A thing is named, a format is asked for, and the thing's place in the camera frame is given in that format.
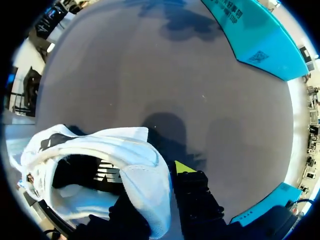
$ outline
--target yellow tag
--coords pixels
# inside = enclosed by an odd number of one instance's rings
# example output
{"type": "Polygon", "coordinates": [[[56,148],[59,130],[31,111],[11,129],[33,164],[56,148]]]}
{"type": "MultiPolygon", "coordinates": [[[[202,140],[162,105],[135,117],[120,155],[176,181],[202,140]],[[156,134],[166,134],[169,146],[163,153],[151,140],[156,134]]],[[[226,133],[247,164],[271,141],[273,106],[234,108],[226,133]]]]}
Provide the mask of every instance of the yellow tag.
{"type": "Polygon", "coordinates": [[[179,161],[174,161],[174,162],[175,162],[175,167],[176,167],[176,173],[177,174],[181,174],[181,173],[184,173],[184,172],[188,172],[188,173],[196,172],[196,170],[193,170],[192,168],[182,164],[179,161]]]}

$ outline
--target white wall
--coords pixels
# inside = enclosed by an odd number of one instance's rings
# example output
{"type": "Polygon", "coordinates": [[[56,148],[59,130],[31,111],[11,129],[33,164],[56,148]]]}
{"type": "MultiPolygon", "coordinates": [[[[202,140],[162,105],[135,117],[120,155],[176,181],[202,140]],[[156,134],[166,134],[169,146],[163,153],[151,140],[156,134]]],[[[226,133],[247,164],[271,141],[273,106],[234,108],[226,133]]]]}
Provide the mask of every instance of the white wall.
{"type": "Polygon", "coordinates": [[[320,88],[320,71],[311,71],[311,78],[306,83],[308,86],[319,87],[320,88]]]}
{"type": "MultiPolygon", "coordinates": [[[[17,67],[18,70],[13,82],[12,92],[16,94],[22,94],[24,92],[23,81],[30,67],[36,70],[39,74],[42,74],[45,68],[45,62],[37,52],[36,48],[27,38],[17,50],[13,59],[13,66],[17,67]]],[[[15,100],[16,96],[12,96],[10,98],[9,109],[11,109],[15,104],[15,100]]]]}
{"type": "Polygon", "coordinates": [[[317,54],[306,32],[283,5],[277,7],[272,14],[284,26],[298,47],[305,46],[311,57],[317,54]]]}

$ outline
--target white towel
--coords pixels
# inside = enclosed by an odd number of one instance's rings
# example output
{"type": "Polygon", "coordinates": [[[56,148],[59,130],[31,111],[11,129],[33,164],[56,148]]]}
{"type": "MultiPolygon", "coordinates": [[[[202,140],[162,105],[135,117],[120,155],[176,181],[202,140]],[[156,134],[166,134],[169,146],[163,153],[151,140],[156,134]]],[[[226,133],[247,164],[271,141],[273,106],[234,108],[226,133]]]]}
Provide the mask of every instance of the white towel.
{"type": "Polygon", "coordinates": [[[107,218],[117,195],[79,185],[52,187],[58,162],[69,155],[88,155],[106,160],[120,168],[125,191],[133,206],[148,221],[151,237],[161,238],[171,222],[171,178],[159,152],[147,142],[146,127],[124,127],[78,136],[64,125],[55,125],[35,134],[21,156],[22,180],[36,200],[44,199],[62,219],[70,220],[93,214],[107,218]],[[63,135],[57,144],[53,134],[63,135]],[[27,182],[31,174],[34,183],[27,182]]]}

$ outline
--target blue sign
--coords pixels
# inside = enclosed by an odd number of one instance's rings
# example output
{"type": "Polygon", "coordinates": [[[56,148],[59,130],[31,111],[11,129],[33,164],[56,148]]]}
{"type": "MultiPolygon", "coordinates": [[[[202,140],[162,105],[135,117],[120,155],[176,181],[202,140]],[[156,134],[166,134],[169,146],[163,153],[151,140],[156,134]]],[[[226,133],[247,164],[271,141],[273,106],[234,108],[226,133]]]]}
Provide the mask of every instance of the blue sign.
{"type": "Polygon", "coordinates": [[[223,29],[236,59],[289,81],[307,65],[282,24],[256,0],[202,0],[223,29]]]}

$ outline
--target qr code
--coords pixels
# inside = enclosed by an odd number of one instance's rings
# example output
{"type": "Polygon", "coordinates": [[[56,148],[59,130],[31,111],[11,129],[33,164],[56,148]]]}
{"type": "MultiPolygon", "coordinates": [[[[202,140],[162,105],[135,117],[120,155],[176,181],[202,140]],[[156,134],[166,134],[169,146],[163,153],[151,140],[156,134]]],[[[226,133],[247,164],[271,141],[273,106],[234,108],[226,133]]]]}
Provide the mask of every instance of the qr code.
{"type": "Polygon", "coordinates": [[[259,64],[267,58],[269,58],[267,54],[265,54],[263,51],[258,51],[255,55],[250,57],[248,61],[254,64],[259,64]]]}

